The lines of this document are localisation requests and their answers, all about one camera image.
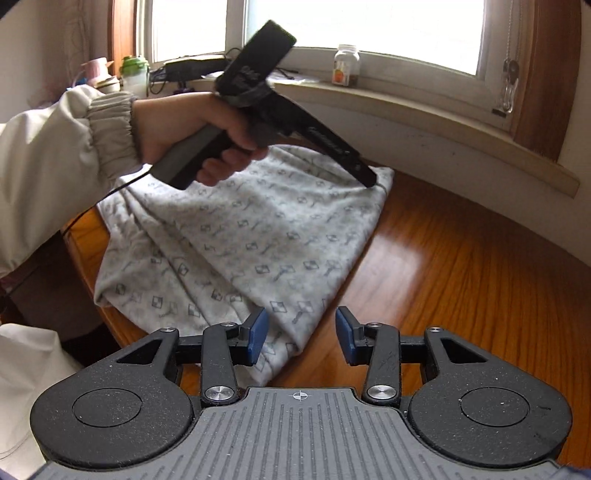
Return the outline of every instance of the elastic cuff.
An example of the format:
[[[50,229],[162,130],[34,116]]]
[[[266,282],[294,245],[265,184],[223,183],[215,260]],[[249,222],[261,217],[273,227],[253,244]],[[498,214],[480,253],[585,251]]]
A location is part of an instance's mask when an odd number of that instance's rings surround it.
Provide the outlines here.
[[[114,92],[92,100],[87,118],[102,173],[110,180],[141,168],[131,123],[135,96]]]

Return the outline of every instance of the green bottle cap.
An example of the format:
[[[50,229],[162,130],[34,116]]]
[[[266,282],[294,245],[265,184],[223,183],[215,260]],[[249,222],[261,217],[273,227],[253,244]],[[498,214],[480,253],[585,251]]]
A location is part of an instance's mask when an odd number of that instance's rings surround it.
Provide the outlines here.
[[[127,56],[123,59],[123,64],[119,69],[121,76],[133,76],[142,73],[148,69],[148,61],[143,57]]]

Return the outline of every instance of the person's arm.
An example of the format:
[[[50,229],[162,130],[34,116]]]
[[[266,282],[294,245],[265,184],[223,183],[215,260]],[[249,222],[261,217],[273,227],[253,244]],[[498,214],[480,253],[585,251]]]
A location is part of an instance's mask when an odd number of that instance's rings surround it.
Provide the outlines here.
[[[206,160],[197,175],[203,184],[213,186],[264,156],[245,118],[210,93],[134,102],[124,92],[102,95],[81,86],[50,108],[0,125],[0,277],[103,198],[115,179],[155,163],[205,123],[228,130],[252,154],[230,149]]]

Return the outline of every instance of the crosshair marking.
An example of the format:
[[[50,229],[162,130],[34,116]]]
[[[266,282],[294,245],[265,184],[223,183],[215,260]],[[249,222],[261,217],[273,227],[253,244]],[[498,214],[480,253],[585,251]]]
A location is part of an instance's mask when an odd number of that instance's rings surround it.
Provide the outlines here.
[[[294,397],[296,400],[305,400],[308,398],[308,394],[306,392],[302,392],[302,390],[300,390],[299,392],[295,392],[292,397]]]

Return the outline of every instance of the window sill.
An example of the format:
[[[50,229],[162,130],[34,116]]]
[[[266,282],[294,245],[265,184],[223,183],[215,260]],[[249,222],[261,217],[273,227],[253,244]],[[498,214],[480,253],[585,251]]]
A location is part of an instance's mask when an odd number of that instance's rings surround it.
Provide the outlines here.
[[[211,80],[191,82],[196,90],[210,90],[212,85]],[[566,168],[516,144],[501,130],[454,113],[384,93],[330,83],[276,83],[275,90],[296,102],[365,113],[447,138],[502,160],[571,198],[579,189],[579,179]]]

